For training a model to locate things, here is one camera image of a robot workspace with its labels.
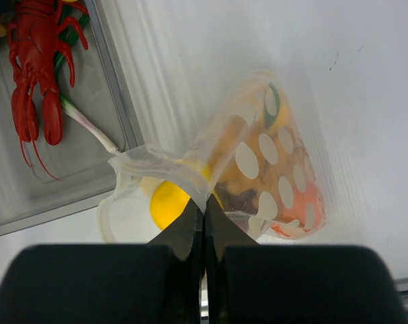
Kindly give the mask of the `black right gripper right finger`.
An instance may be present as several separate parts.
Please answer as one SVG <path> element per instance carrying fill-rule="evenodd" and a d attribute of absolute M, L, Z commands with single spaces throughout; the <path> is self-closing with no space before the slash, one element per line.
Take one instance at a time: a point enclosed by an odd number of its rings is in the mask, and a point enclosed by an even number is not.
<path fill-rule="evenodd" d="M 204 224 L 210 323 L 408 323 L 390 273 L 373 250 L 260 245 L 214 196 Z"/>

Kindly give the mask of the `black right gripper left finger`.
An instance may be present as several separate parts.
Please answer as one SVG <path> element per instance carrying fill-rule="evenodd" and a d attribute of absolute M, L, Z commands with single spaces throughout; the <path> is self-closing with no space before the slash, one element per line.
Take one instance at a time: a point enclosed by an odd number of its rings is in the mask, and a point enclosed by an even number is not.
<path fill-rule="evenodd" d="M 202 229 L 189 201 L 146 244 L 28 247 L 0 284 L 0 323 L 199 323 Z"/>

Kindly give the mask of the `clear dotted zip top bag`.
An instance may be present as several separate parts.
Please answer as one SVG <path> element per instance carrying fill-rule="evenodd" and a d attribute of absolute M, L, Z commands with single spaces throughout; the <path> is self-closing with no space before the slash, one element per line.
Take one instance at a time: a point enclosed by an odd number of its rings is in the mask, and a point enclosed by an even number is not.
<path fill-rule="evenodd" d="M 205 210 L 210 198 L 253 239 L 300 239 L 325 222 L 309 153 L 268 70 L 234 86 L 184 153 L 146 144 L 109 163 L 116 187 L 97 208 L 106 242 L 148 242 L 189 202 Z"/>

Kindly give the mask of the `orange fruit toy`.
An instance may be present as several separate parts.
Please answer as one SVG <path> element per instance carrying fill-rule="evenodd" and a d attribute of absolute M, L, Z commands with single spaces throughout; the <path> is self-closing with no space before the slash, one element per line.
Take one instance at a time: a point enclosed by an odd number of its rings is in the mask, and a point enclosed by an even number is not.
<path fill-rule="evenodd" d="M 299 239 L 316 232 L 324 224 L 325 211 L 322 195 L 314 181 L 308 180 L 304 192 L 294 189 L 294 204 L 291 209 L 281 208 L 274 233 L 283 238 Z"/>

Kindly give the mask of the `yellow banana bunch toy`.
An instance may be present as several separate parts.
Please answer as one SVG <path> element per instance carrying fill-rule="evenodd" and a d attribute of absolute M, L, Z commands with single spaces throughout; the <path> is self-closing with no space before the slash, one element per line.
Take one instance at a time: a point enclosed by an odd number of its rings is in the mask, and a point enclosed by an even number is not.
<path fill-rule="evenodd" d="M 218 184 L 225 184 L 232 194 L 249 189 L 272 191 L 277 172 L 294 151 L 288 98 L 279 93 L 280 111 L 267 129 L 263 120 L 265 92 L 238 99 L 228 108 L 228 122 L 208 162 L 222 167 Z"/>

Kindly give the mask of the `cherry tomato sprig toy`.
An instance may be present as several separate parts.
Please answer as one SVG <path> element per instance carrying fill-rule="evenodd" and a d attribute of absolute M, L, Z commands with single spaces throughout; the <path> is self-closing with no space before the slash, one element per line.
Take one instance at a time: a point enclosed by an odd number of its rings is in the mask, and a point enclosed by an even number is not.
<path fill-rule="evenodd" d="M 273 82 L 269 82 L 264 97 L 263 120 L 265 128 L 269 129 L 276 121 L 280 111 L 280 95 Z"/>

